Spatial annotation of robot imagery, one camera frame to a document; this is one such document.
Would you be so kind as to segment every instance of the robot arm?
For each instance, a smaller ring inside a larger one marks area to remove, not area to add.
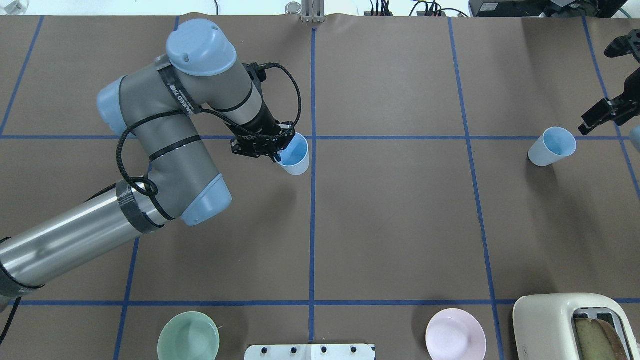
[[[180,25],[166,48],[166,55],[98,96],[100,115],[121,136],[118,151],[127,136],[136,136],[152,171],[128,177],[119,160],[125,179],[115,188],[0,241],[0,309],[174,218],[197,225],[229,206],[231,194],[190,115],[209,112],[225,119],[236,135],[234,153],[280,161],[295,122],[278,123],[260,88],[264,69],[279,65],[243,65],[219,27],[204,19]]]
[[[604,54],[608,58],[632,54],[640,62],[640,30],[633,30],[627,36],[616,38],[607,46]],[[607,121],[613,121],[616,125],[622,126],[631,118],[640,115],[639,103],[640,69],[627,78],[625,90],[620,96],[615,99],[602,99],[589,109],[582,116],[584,123],[578,129],[581,134],[587,135]]]

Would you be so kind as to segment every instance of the metal bracket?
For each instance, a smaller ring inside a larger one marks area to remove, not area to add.
[[[302,22],[324,22],[324,0],[302,0]]]
[[[368,344],[253,345],[244,360],[375,360],[376,346]]]

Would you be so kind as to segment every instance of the metal arm tube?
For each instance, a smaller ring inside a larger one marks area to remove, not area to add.
[[[140,235],[111,190],[0,243],[0,263],[14,281],[37,287]]]

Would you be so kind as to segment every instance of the green bowl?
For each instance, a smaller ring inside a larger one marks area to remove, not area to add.
[[[160,360],[213,360],[218,355],[220,334],[203,313],[189,311],[172,318],[160,333]]]

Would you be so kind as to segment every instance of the cup rim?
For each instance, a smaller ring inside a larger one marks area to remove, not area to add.
[[[555,151],[549,149],[549,146],[547,145],[547,141],[546,141],[546,138],[545,138],[545,136],[547,135],[547,131],[557,131],[557,132],[559,132],[559,135],[566,136],[566,139],[571,138],[572,139],[571,145],[567,149],[567,151],[563,152],[562,154],[558,154]],[[571,131],[569,131],[569,130],[563,128],[563,127],[559,127],[559,126],[552,126],[552,127],[548,128],[548,129],[546,129],[544,133],[542,133],[542,144],[553,155],[562,156],[562,157],[567,157],[567,156],[573,155],[573,153],[576,151],[577,145],[578,145],[578,143],[575,140],[575,136],[573,134],[571,134]]]
[[[305,148],[306,148],[306,153],[305,155],[302,157],[302,159],[300,159],[299,162],[293,164],[293,165],[284,165],[281,161],[278,162],[278,165],[280,165],[281,167],[297,167],[298,165],[300,165],[303,161],[305,161],[305,158],[307,156],[309,156],[309,143],[307,142],[307,138],[304,137],[304,135],[302,135],[301,133],[296,133],[293,136],[293,139],[291,139],[291,142],[293,142],[296,138],[300,139],[301,138],[301,142],[304,142],[305,144]]]

